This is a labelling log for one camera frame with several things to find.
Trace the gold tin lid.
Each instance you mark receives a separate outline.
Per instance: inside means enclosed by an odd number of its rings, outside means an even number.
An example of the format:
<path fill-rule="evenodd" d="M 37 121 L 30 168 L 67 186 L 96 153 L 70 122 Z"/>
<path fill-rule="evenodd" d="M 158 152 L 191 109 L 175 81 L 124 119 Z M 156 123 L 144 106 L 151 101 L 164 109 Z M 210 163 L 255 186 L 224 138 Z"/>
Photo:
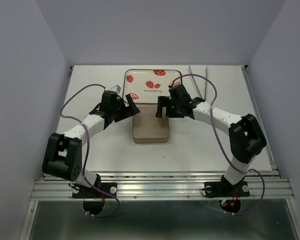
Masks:
<path fill-rule="evenodd" d="M 132 117 L 132 136 L 137 138 L 170 137 L 169 119 L 156 118 L 157 106 L 140 105 L 140 113 Z"/>

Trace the silver metal tongs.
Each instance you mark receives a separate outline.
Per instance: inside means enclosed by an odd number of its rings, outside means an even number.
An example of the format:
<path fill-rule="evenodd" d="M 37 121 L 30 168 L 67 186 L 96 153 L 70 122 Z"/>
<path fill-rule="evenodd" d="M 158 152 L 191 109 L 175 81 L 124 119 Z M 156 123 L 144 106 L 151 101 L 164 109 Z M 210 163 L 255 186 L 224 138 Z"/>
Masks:
<path fill-rule="evenodd" d="M 190 76 L 190 79 L 194 86 L 196 95 L 206 100 L 208 90 L 207 81 L 198 76 L 194 76 L 194 74 L 208 78 L 208 65 L 189 65 L 188 72 L 192 74 L 192 76 Z"/>

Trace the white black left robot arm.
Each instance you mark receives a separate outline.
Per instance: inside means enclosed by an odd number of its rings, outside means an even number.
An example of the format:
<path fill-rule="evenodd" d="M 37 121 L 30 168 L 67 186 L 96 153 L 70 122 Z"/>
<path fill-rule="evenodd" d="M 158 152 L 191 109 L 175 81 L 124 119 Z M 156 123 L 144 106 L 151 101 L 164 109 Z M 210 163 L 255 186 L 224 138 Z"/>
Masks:
<path fill-rule="evenodd" d="M 78 125 L 64 133 L 52 133 L 43 158 L 43 173 L 84 186 L 90 197 L 98 196 L 101 193 L 101 177 L 86 169 L 88 158 L 83 159 L 83 146 L 88 152 L 92 137 L 111 123 L 140 113 L 131 95 L 127 94 L 125 98 L 115 91 L 106 90 L 101 102 Z"/>

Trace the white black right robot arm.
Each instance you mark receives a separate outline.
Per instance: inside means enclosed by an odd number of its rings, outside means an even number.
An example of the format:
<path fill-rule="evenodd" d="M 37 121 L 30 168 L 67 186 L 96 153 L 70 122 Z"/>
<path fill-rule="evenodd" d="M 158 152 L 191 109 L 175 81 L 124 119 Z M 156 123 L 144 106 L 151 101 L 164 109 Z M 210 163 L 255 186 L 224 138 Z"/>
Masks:
<path fill-rule="evenodd" d="M 184 85 L 179 84 L 169 89 L 170 96 L 157 99 L 157 118 L 191 118 L 212 126 L 217 142 L 221 141 L 217 130 L 229 137 L 232 158 L 226 158 L 229 167 L 220 182 L 221 192 L 232 195 L 238 190 L 251 162 L 266 147 L 267 141 L 257 118 L 252 114 L 240 116 L 213 107 L 200 97 L 191 98 Z"/>

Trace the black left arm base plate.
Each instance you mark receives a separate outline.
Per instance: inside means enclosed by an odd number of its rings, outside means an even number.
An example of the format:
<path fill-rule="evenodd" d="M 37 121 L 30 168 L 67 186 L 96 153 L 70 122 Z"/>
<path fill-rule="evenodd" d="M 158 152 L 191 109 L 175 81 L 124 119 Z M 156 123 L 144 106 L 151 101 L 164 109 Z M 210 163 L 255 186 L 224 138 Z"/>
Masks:
<path fill-rule="evenodd" d="M 111 195 L 105 195 L 100 193 L 91 187 L 82 186 L 79 184 L 69 183 L 68 186 L 72 189 L 73 199 L 111 199 L 113 196 L 117 196 L 117 183 L 116 182 L 105 182 L 101 184 L 100 190 Z"/>

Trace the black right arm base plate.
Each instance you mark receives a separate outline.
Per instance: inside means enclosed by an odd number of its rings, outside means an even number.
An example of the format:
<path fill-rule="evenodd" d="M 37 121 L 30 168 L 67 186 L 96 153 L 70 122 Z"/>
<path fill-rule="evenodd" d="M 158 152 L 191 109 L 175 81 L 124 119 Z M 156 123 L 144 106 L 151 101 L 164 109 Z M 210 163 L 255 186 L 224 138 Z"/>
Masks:
<path fill-rule="evenodd" d="M 241 181 L 235 185 L 221 181 L 209 181 L 204 183 L 203 187 L 204 195 L 207 198 L 223 198 L 229 199 L 232 197 L 249 197 L 250 191 L 248 183 L 246 181 Z"/>

